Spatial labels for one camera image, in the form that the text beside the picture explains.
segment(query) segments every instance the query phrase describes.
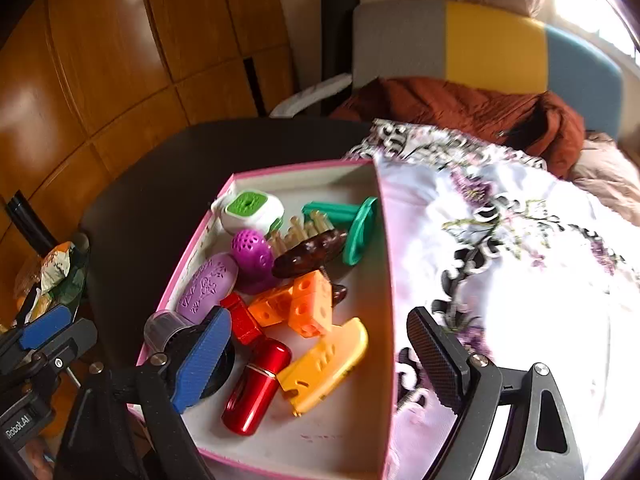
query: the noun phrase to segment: screw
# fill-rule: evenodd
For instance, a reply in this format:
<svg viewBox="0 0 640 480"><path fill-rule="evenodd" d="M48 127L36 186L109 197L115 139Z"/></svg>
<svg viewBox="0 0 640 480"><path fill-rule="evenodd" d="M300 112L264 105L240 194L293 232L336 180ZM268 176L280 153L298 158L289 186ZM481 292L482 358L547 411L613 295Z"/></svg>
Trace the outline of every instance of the screw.
<svg viewBox="0 0 640 480"><path fill-rule="evenodd" d="M331 279L329 278L329 273L326 271L326 269L324 268L324 266L320 266L318 267L318 270L320 271L320 273L324 276L324 278L331 283Z"/></svg>
<svg viewBox="0 0 640 480"><path fill-rule="evenodd" d="M471 360L474 362L476 366L485 367L489 364L489 359L487 359L482 354L473 354L471 356Z"/></svg>
<svg viewBox="0 0 640 480"><path fill-rule="evenodd" d="M80 381L78 381L76 374L73 373L71 368L67 368L65 372L69 376L69 379L71 379L71 382L75 384L76 388L79 390L82 387L82 384L80 384Z"/></svg>
<svg viewBox="0 0 640 480"><path fill-rule="evenodd" d="M153 354L151 356L151 359L149 359L149 362L153 366L163 366L166 364L167 360L168 359L166 357L166 354L163 354L162 352L158 352L157 354Z"/></svg>
<svg viewBox="0 0 640 480"><path fill-rule="evenodd" d="M533 369L540 375L547 375L549 373L549 367L544 363L536 363L533 365Z"/></svg>
<svg viewBox="0 0 640 480"><path fill-rule="evenodd" d="M103 370L104 370L104 365L100 361L91 363L91 365L89 366L89 373L91 375L97 375Z"/></svg>

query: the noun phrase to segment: green toy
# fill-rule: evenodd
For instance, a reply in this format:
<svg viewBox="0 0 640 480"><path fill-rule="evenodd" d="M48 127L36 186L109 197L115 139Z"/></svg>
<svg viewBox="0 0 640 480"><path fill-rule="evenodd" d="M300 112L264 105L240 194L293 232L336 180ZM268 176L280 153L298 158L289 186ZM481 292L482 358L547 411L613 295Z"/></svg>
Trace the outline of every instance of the green toy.
<svg viewBox="0 0 640 480"><path fill-rule="evenodd" d="M360 205L334 204L331 202L309 202L302 208L305 220L309 213L317 210L326 214L336 227L346 227L349 232L342 252L342 260L349 266L357 264L371 240L376 220L377 197L370 196Z"/></svg>

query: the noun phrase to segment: blue cushion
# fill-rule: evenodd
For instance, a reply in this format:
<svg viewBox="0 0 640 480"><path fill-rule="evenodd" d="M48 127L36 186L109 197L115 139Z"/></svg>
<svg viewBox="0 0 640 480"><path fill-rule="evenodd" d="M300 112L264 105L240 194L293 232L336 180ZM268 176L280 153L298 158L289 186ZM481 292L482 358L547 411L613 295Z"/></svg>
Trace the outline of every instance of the blue cushion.
<svg viewBox="0 0 640 480"><path fill-rule="evenodd" d="M548 89L584 117L587 130L618 136L622 71L588 41L546 25Z"/></svg>

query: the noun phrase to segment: wooden wall panel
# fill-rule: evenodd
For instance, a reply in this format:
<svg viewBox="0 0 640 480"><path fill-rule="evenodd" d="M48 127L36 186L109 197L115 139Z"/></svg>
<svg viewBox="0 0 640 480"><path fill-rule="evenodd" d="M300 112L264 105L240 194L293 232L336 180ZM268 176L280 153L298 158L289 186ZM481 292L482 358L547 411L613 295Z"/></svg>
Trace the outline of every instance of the wooden wall panel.
<svg viewBox="0 0 640 480"><path fill-rule="evenodd" d="M9 225L11 225L11 221L9 220L9 217L3 209L2 211L0 211L0 240L2 239L2 236L4 236L6 230L9 228Z"/></svg>
<svg viewBox="0 0 640 480"><path fill-rule="evenodd" d="M287 45L256 52L253 56L255 75L267 113L294 94L293 61Z"/></svg>
<svg viewBox="0 0 640 480"><path fill-rule="evenodd" d="M228 0L243 56L289 43L280 0Z"/></svg>
<svg viewBox="0 0 640 480"><path fill-rule="evenodd" d="M0 50L0 193L25 196L84 141L60 87L35 0Z"/></svg>
<svg viewBox="0 0 640 480"><path fill-rule="evenodd" d="M49 0L54 47L90 134L170 83L144 0Z"/></svg>
<svg viewBox="0 0 640 480"><path fill-rule="evenodd" d="M191 124L257 115L240 60L200 72L176 88Z"/></svg>
<svg viewBox="0 0 640 480"><path fill-rule="evenodd" d="M0 240L0 323L11 325L18 311L14 300L14 283L22 264L35 252L15 226L9 227Z"/></svg>
<svg viewBox="0 0 640 480"><path fill-rule="evenodd" d="M239 57L225 0L149 0L174 81Z"/></svg>
<svg viewBox="0 0 640 480"><path fill-rule="evenodd" d="M174 88L142 101L94 139L94 145L112 178L119 176L163 140L187 127Z"/></svg>
<svg viewBox="0 0 640 480"><path fill-rule="evenodd" d="M85 208L110 178L92 145L77 150L30 199L31 206L58 241L78 227Z"/></svg>

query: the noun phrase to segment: red lipstick tube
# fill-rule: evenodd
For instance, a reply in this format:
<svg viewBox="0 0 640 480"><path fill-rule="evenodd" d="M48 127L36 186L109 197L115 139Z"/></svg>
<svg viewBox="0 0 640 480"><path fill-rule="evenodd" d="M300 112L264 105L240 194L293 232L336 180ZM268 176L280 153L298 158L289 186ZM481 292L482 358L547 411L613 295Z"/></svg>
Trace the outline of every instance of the red lipstick tube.
<svg viewBox="0 0 640 480"><path fill-rule="evenodd" d="M249 436L258 429L280 384L276 374L291 362L291 350L275 339L262 339L242 372L222 414L222 422L234 433Z"/></svg>

